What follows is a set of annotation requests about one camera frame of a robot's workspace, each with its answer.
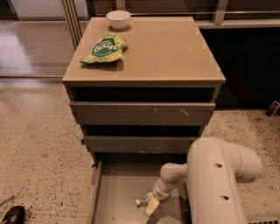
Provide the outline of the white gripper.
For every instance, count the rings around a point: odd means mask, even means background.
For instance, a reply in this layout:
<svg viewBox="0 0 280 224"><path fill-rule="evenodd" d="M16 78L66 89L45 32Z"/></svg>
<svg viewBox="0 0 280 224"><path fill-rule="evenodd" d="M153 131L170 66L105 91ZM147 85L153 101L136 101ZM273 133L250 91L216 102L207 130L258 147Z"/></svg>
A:
<svg viewBox="0 0 280 224"><path fill-rule="evenodd" d="M171 196L172 187L166 181L158 178L152 187L152 197L146 207L145 214L151 216L160 204L160 201L167 200Z"/></svg>

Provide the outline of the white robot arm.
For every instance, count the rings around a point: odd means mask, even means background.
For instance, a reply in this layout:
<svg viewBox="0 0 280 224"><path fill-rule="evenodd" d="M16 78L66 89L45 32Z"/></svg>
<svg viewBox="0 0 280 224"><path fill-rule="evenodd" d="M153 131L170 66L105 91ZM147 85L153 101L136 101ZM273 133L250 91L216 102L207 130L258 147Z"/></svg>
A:
<svg viewBox="0 0 280 224"><path fill-rule="evenodd" d="M167 163L148 193L150 216L171 190L186 183L192 224L247 224L238 183L256 181L263 172L250 148L213 137L195 140L184 164Z"/></svg>

